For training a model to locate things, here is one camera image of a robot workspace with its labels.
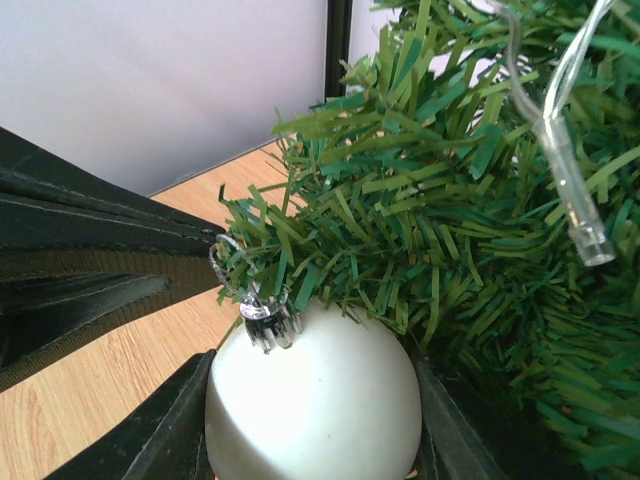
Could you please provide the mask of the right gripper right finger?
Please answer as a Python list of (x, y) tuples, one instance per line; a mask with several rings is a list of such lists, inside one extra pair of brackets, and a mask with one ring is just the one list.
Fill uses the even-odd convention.
[(445, 386), (419, 351), (412, 351), (422, 414), (416, 457), (419, 479), (504, 479), (498, 466)]

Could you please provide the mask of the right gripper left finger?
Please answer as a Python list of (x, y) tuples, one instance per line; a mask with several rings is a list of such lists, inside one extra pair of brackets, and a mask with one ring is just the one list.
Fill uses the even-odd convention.
[(215, 354), (193, 355), (122, 422), (47, 478), (212, 479), (205, 397)]

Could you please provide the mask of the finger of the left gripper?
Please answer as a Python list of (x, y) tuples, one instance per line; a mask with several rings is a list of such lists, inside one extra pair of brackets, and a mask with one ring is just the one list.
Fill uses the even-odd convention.
[(1, 256), (1, 388), (112, 330), (217, 287), (207, 251), (9, 252)]
[(46, 246), (205, 255), (224, 228), (104, 181), (1, 130), (1, 222)]

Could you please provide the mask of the white ball ornament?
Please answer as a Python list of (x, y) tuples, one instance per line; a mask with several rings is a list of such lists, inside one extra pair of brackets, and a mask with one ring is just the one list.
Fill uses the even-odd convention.
[(218, 479), (403, 479), (421, 398), (399, 340), (358, 309), (239, 294), (242, 323), (211, 363), (208, 460)]

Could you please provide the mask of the clear string lights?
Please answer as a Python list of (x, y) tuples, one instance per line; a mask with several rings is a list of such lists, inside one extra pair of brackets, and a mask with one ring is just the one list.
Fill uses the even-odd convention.
[(492, 1), (490, 5), (508, 23), (509, 41), (505, 64), (511, 77), (512, 97), (519, 112), (532, 124), (534, 134), (546, 155), (557, 193), (566, 209), (568, 231), (577, 253), (587, 267), (606, 264), (615, 259), (615, 253), (579, 170), (562, 109), (576, 82), (595, 30), (613, 3), (595, 3), (587, 20), (561, 56), (541, 106), (534, 104), (520, 80), (517, 67), (522, 39), (520, 20), (503, 3)]

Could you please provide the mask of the small green christmas tree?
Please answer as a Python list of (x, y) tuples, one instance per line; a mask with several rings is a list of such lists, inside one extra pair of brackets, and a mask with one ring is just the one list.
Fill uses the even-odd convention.
[[(288, 178), (231, 200), (224, 294), (363, 308), (419, 351), (510, 479), (639, 475), (639, 5), (611, 1), (562, 109), (615, 259), (583, 264), (489, 2), (396, 1), (352, 91), (275, 127)], [(541, 106), (598, 1), (498, 1)]]

